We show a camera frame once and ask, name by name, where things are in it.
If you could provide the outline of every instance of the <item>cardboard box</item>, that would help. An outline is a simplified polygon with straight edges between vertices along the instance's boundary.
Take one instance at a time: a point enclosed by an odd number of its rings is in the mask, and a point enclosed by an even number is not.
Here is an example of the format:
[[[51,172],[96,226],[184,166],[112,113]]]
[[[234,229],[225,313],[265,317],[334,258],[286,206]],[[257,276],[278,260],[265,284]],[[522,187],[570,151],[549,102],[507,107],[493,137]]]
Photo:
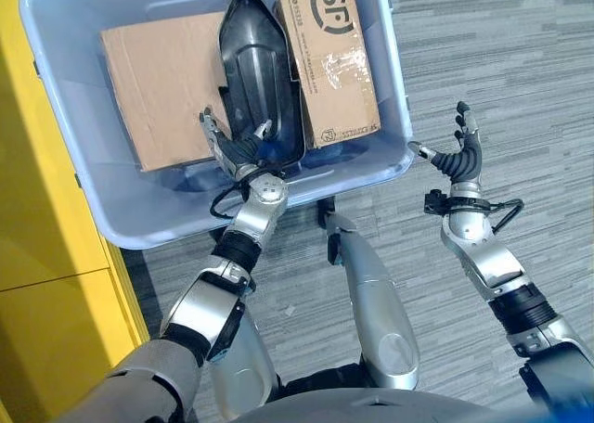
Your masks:
[[[309,147],[374,133],[380,114],[355,0],[278,0],[305,100]]]
[[[200,128],[207,106],[226,121],[218,47],[224,12],[119,27],[101,33],[110,77],[143,171],[211,156]]]

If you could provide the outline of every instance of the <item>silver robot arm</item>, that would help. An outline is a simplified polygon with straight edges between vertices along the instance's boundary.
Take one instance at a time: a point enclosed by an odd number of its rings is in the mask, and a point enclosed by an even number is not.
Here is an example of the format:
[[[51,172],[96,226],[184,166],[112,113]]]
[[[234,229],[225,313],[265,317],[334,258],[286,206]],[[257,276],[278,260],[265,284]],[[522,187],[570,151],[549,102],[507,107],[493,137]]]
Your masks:
[[[241,298],[255,288],[250,273],[287,208],[288,189],[256,164],[270,122],[239,141],[226,139],[209,109],[200,115],[200,124],[215,158],[242,184],[247,199],[163,321],[160,336],[131,352],[78,406],[59,417],[60,423],[184,421],[204,361],[223,357],[238,333],[245,312]]]
[[[482,150],[471,109],[458,103],[456,132],[461,151],[446,155],[411,142],[410,148],[429,160],[452,182],[449,197],[433,190],[425,197],[425,212],[443,216],[441,237],[507,331],[513,350],[529,361],[520,370],[535,399],[554,408],[567,401],[590,401],[594,395],[594,356],[565,318],[545,296],[497,232],[520,212],[514,199],[491,204],[481,192]],[[491,226],[492,212],[512,208]]]

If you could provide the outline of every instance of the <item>clear tape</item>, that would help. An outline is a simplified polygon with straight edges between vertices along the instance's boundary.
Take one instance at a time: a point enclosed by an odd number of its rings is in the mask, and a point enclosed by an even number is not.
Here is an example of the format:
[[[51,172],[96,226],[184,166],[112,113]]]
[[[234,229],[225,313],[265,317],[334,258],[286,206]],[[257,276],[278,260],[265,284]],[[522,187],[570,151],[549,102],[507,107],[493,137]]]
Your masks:
[[[348,52],[331,52],[322,59],[322,67],[333,89],[349,83],[370,83],[368,61],[362,47],[351,47]]]

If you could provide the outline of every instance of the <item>black plastic object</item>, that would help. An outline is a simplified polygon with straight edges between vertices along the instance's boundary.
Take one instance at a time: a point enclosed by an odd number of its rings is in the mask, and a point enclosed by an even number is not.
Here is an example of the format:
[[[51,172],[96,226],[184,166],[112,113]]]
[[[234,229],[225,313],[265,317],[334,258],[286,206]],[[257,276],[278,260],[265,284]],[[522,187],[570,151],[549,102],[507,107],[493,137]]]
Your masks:
[[[262,0],[232,0],[219,32],[227,87],[219,88],[233,139],[272,121],[258,157],[286,167],[305,153],[301,86],[291,79],[287,38]]]
[[[305,378],[298,378],[284,386],[278,398],[291,397],[309,391],[344,388],[377,387],[363,363],[343,365],[316,372]]]
[[[317,202],[317,224],[323,230],[326,229],[326,216],[336,212],[336,198],[321,199]]]

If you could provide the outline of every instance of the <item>yellow cabinet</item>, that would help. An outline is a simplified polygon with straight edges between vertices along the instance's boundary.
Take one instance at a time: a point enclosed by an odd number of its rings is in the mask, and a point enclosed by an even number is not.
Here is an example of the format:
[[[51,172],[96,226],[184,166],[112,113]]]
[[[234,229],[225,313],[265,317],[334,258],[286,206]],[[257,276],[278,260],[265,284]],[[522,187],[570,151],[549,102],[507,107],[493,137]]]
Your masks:
[[[36,423],[149,336],[76,183],[18,2],[0,0],[0,422]]]
[[[80,400],[140,342],[109,270],[0,292],[0,396],[16,422]]]
[[[0,0],[0,290],[107,268],[19,19]]]

